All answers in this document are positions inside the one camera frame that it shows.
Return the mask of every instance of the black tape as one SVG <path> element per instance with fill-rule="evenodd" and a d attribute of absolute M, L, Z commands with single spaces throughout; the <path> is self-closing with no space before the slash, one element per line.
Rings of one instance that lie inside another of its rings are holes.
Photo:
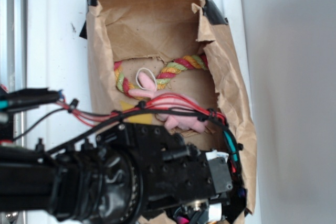
<path fill-rule="evenodd" d="M 203 14 L 212 25 L 228 25 L 228 21 L 223 17 L 222 13 L 213 0 L 205 0 Z"/>

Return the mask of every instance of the screw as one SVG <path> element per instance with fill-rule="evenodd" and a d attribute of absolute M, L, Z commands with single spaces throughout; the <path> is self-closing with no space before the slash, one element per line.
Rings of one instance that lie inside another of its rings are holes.
<path fill-rule="evenodd" d="M 123 123 L 118 126 L 119 131 L 123 131 L 125 129 L 125 125 Z"/>
<path fill-rule="evenodd" d="M 146 134 L 148 129 L 146 127 L 141 127 L 141 133 Z"/>
<path fill-rule="evenodd" d="M 155 135 L 159 135 L 161 133 L 160 129 L 159 128 L 155 128 L 154 129 L 154 134 Z"/>
<path fill-rule="evenodd" d="M 150 173 L 154 173 L 155 172 L 155 167 L 153 165 L 151 165 L 149 168 L 148 168 L 148 171 Z"/>
<path fill-rule="evenodd" d="M 166 165 L 162 166 L 162 171 L 165 173 L 168 172 L 168 167 Z"/>
<path fill-rule="evenodd" d="M 227 184 L 226 189 L 231 190 L 233 188 L 232 184 Z"/>

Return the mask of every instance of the pink toy ear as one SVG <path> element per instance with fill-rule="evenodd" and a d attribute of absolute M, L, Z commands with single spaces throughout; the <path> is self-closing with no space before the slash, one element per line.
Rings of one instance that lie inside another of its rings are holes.
<path fill-rule="evenodd" d="M 150 99 L 153 99 L 155 97 L 153 91 L 142 89 L 130 89 L 128 91 L 128 94 L 130 94 L 133 97 L 148 97 Z"/>
<path fill-rule="evenodd" d="M 154 81 L 144 72 L 140 72 L 138 75 L 138 79 L 141 83 L 141 85 L 146 89 L 150 91 L 156 91 L 156 85 Z"/>
<path fill-rule="evenodd" d="M 164 127 L 167 130 L 171 130 L 172 128 L 175 128 L 178 126 L 178 120 L 176 120 L 173 116 L 168 116 L 167 121 L 164 123 Z"/>

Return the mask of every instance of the black wire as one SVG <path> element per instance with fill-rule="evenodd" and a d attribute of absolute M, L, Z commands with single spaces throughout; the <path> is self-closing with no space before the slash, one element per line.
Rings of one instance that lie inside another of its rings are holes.
<path fill-rule="evenodd" d="M 48 114 L 44 115 L 43 117 L 41 117 L 36 123 L 34 123 L 30 128 L 28 128 L 24 133 L 22 133 L 21 135 L 13 138 L 13 142 L 15 142 L 16 140 L 18 140 L 19 138 L 23 137 L 24 135 L 28 134 L 33 128 L 35 128 L 40 122 L 42 122 L 44 119 L 46 119 L 48 116 L 56 113 L 56 112 L 59 112 L 59 111 L 62 111 L 62 110 L 65 110 L 65 109 L 56 109 L 56 110 L 53 110 L 53 111 L 50 111 Z"/>
<path fill-rule="evenodd" d="M 141 114 L 170 114 L 170 115 L 181 115 L 181 116 L 196 116 L 196 117 L 202 117 L 202 118 L 207 118 L 207 115 L 204 115 L 201 112 L 182 112 L 182 111 L 173 111 L 173 110 L 149 110 L 149 109 L 143 109 L 143 110 L 136 110 L 136 111 L 131 111 L 127 113 L 120 113 L 119 115 L 110 118 L 104 122 L 101 122 L 100 124 L 92 127 L 88 131 L 80 134 L 79 136 L 66 141 L 65 143 L 58 145 L 48 151 L 49 154 L 54 154 L 56 152 L 59 152 L 63 150 L 65 147 L 68 145 L 73 145 L 76 144 L 77 142 L 83 140 L 84 138 L 88 137 L 89 135 L 93 134 L 94 132 L 112 124 L 118 121 L 122 121 L 125 118 L 129 118 L 130 116 L 134 115 L 141 115 Z"/>

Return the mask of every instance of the white tag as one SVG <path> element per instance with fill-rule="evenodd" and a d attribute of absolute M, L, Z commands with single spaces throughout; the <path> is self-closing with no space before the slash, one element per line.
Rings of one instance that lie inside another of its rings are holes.
<path fill-rule="evenodd" d="M 219 152 L 217 150 L 213 150 L 212 152 L 207 152 L 205 153 L 205 155 L 208 161 L 215 159 L 217 157 L 222 157 L 225 159 L 225 162 L 227 162 L 227 159 L 229 158 L 229 154 L 227 154 L 226 152 Z"/>

